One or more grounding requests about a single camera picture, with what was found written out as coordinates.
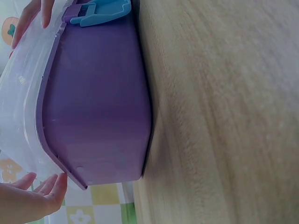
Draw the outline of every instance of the clear plastic lid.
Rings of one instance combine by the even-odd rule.
[[[0,75],[2,74],[10,54],[13,31],[23,8],[30,0],[0,0]]]
[[[8,61],[0,78],[0,149],[40,181],[62,170],[44,152],[36,130],[36,104],[48,58],[67,6],[72,0],[56,0],[51,23],[41,26],[41,14],[33,20]],[[69,185],[78,186],[69,179]]]

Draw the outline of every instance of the white flower print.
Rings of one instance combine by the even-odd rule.
[[[92,219],[90,215],[85,215],[81,209],[78,209],[76,214],[70,215],[73,224],[88,224]]]

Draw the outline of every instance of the finger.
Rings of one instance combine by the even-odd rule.
[[[38,192],[43,188],[43,186],[46,184],[46,182],[47,182],[51,177],[49,177],[47,180],[43,181],[37,188],[35,188],[35,189],[33,190],[33,192],[38,193]]]
[[[42,27],[46,28],[51,20],[52,8],[54,5],[54,0],[42,0]]]
[[[67,175],[61,174],[56,180],[52,191],[45,196],[49,202],[48,215],[60,209],[67,190]]]
[[[27,190],[32,185],[35,178],[36,178],[35,173],[28,173],[25,176],[23,176],[21,179],[10,184],[10,186],[18,188],[18,189],[22,189],[22,190]]]
[[[12,49],[15,49],[18,43],[20,42],[22,36],[26,32],[28,26],[33,21],[33,19],[36,17],[37,13],[41,9],[41,4],[39,0],[33,0],[30,2],[23,10],[18,24],[15,28],[13,41],[11,44]]]
[[[39,194],[0,184],[0,223],[30,223],[47,211],[48,202]]]
[[[38,194],[41,196],[48,195],[52,191],[57,178],[58,175],[51,176],[43,185],[43,187],[38,191]]]

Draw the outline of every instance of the green square pattern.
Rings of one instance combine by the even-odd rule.
[[[34,222],[31,222],[31,223],[28,223],[28,224],[45,224],[45,221],[44,221],[44,219],[42,218],[42,219],[40,219],[40,220],[38,220],[38,221],[34,221]]]
[[[122,224],[137,224],[134,203],[121,204]]]

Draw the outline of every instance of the purple container rim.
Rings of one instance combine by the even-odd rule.
[[[74,0],[71,5],[74,5],[76,3],[77,3],[77,0]],[[61,28],[59,29],[58,33],[55,36],[53,47],[50,52],[49,59],[48,59],[48,62],[47,62],[47,65],[46,65],[46,68],[45,68],[45,71],[43,74],[43,78],[42,78],[42,82],[41,82],[41,86],[40,86],[40,90],[39,90],[39,94],[38,94],[38,98],[37,98],[37,105],[36,105],[36,129],[37,129],[39,141],[40,141],[45,153],[53,160],[53,162],[55,162],[68,175],[68,177],[70,177],[81,189],[85,190],[85,189],[87,189],[87,185],[84,183],[84,181],[81,180],[80,177],[75,176],[75,174],[72,172],[72,170],[64,165],[65,163],[63,163],[63,161],[61,161],[61,158],[59,158],[59,156],[57,154],[53,153],[53,151],[51,150],[51,148],[49,147],[49,145],[47,143],[47,140],[46,140],[46,137],[45,137],[44,131],[43,131],[43,99],[45,96],[48,79],[49,79],[51,68],[52,68],[52,65],[54,62],[55,54],[57,52],[57,48],[59,45],[60,37],[63,34],[66,25],[67,24],[65,22],[63,22],[61,25]]]

